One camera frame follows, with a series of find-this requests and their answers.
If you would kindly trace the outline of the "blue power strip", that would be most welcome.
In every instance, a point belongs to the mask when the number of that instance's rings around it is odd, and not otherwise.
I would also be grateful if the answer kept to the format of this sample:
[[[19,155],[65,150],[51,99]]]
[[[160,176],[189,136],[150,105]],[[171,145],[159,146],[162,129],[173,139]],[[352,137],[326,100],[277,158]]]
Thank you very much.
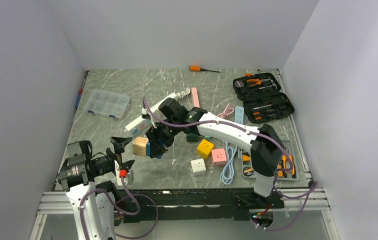
[[[234,108],[234,122],[237,124],[244,124],[244,107],[236,106]]]

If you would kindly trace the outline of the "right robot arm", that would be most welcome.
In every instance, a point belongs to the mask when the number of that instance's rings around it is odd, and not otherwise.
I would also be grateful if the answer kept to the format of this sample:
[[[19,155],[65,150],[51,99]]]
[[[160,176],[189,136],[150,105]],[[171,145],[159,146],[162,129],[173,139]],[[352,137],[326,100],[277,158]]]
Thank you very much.
[[[282,156],[288,154],[272,126],[264,124],[262,127],[253,127],[235,123],[203,108],[187,109],[173,98],[167,98],[160,103],[158,110],[165,117],[161,119],[149,107],[145,97],[142,101],[142,116],[149,117],[152,121],[151,127],[145,133],[150,144],[150,158],[163,155],[179,133],[220,139],[250,155],[255,177],[253,203],[263,208],[271,202],[278,165]]]

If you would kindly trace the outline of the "white cube plug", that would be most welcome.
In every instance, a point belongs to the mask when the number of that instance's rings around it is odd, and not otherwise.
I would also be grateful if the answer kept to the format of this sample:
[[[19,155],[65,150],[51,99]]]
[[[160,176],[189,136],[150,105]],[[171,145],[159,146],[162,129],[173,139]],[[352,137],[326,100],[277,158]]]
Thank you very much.
[[[193,176],[199,176],[206,173],[205,160],[203,158],[190,161]]]

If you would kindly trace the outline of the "clear screw box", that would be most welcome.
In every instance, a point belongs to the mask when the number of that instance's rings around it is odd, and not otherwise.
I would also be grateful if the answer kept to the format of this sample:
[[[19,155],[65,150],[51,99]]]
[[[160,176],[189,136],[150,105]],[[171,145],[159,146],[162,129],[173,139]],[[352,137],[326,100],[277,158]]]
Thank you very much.
[[[126,94],[95,89],[91,91],[84,110],[93,115],[120,119],[127,111],[129,104],[130,97]]]

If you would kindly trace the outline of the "pink cube plug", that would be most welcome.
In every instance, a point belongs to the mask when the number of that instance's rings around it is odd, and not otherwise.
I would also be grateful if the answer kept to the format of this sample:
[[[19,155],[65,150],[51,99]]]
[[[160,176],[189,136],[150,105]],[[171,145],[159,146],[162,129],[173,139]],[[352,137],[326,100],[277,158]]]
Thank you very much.
[[[226,150],[224,148],[213,149],[211,159],[214,167],[224,167],[227,163]]]

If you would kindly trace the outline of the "green cube plug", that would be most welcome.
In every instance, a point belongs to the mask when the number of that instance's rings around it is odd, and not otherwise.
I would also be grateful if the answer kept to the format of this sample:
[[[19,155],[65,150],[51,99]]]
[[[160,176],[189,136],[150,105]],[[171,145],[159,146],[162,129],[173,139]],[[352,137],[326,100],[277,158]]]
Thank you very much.
[[[202,137],[193,133],[187,134],[186,135],[186,141],[188,143],[197,143],[202,140]]]

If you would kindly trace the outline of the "pink power strip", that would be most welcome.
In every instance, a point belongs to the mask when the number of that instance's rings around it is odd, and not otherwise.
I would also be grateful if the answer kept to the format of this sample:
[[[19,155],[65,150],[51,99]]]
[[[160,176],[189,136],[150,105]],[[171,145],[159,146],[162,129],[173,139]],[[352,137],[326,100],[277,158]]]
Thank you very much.
[[[193,106],[196,108],[200,107],[199,95],[196,87],[191,88],[191,97]]]

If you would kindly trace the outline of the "blue cube plug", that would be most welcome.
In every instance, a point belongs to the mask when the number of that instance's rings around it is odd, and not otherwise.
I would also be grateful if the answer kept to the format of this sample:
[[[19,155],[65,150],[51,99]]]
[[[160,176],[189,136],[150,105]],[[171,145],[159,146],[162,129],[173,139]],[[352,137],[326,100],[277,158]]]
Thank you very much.
[[[166,152],[167,149],[160,142],[149,141],[147,143],[146,156],[150,157],[151,159],[160,159]]]

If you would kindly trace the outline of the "beige cube plug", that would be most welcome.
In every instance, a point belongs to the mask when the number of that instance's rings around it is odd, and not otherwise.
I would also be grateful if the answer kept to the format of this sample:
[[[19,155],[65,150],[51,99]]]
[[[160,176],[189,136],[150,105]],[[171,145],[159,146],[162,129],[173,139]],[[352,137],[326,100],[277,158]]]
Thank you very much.
[[[136,137],[132,142],[132,153],[136,156],[148,156],[149,140],[145,137]]]

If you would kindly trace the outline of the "yellow cube plug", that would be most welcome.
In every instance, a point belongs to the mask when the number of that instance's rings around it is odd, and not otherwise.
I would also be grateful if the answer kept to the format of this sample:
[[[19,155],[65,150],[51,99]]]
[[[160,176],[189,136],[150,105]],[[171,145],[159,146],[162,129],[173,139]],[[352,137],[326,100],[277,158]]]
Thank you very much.
[[[214,144],[211,143],[210,141],[206,140],[206,139],[203,139],[198,147],[196,148],[196,153],[201,157],[203,158],[204,160],[208,159],[210,154],[211,154],[211,151],[213,150],[214,148]]]

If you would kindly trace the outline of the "white power strip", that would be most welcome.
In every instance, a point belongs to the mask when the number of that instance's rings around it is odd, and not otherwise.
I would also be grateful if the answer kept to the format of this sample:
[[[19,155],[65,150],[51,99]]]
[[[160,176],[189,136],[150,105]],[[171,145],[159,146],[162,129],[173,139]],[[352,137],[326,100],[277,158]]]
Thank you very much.
[[[156,103],[154,106],[152,106],[150,109],[152,112],[157,111],[160,104],[165,101],[167,98],[172,98],[177,100],[178,96],[176,93],[171,93],[158,103]],[[151,124],[151,117],[149,116],[149,113],[145,110],[142,109],[142,114],[135,118],[133,121],[131,121],[129,124],[125,126],[125,131],[129,133],[131,136],[135,136],[142,130],[144,130],[146,127],[148,127]]]

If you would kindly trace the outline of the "black tool case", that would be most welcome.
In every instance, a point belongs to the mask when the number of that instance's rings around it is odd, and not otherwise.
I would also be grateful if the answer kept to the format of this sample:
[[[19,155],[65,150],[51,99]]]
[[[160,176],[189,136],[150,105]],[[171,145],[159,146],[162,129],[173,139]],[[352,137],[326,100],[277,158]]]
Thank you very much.
[[[247,73],[234,79],[232,86],[251,123],[263,124],[280,120],[295,112],[292,102],[281,92],[280,83],[271,73]]]

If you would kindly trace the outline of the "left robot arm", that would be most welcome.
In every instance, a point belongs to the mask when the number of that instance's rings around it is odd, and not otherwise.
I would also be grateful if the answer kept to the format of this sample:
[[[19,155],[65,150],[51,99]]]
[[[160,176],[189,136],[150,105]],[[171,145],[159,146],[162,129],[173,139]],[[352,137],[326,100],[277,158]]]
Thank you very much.
[[[95,179],[113,173],[117,184],[128,191],[127,186],[134,180],[131,167],[135,161],[123,161],[122,154],[131,141],[130,137],[111,137],[113,148],[107,148],[100,157],[93,153],[89,140],[67,145],[68,157],[57,180],[71,204],[80,240],[116,239],[114,211],[118,209],[121,197],[115,183],[109,180],[96,184]]]

